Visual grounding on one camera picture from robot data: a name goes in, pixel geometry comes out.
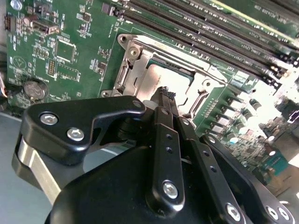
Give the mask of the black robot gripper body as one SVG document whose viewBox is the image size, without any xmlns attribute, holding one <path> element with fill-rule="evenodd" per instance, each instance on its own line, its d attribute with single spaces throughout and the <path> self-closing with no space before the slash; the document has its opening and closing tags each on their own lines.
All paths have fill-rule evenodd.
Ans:
<svg viewBox="0 0 299 224">
<path fill-rule="evenodd" d="M 152 145 L 130 149 L 69 183 L 49 224 L 212 224 L 200 175 L 178 127 L 156 123 Z"/>
</svg>

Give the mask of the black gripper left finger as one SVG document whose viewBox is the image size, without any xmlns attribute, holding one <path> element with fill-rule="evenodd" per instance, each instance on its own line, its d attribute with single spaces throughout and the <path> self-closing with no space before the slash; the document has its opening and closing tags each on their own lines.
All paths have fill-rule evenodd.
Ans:
<svg viewBox="0 0 299 224">
<path fill-rule="evenodd" d="M 52 206 L 72 181 L 122 153 L 153 144 L 156 123 L 174 128 L 162 93 L 147 108 L 133 96 L 37 104 L 23 114 L 12 167 Z"/>
</svg>

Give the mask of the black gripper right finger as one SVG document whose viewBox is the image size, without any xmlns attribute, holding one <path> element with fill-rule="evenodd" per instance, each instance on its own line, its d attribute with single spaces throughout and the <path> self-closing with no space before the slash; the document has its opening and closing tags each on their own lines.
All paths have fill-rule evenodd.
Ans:
<svg viewBox="0 0 299 224">
<path fill-rule="evenodd" d="M 200 175 L 213 224 L 293 224 L 293 214 L 215 137 L 198 137 L 191 123 L 179 116 L 174 97 L 170 109 L 183 153 Z"/>
</svg>

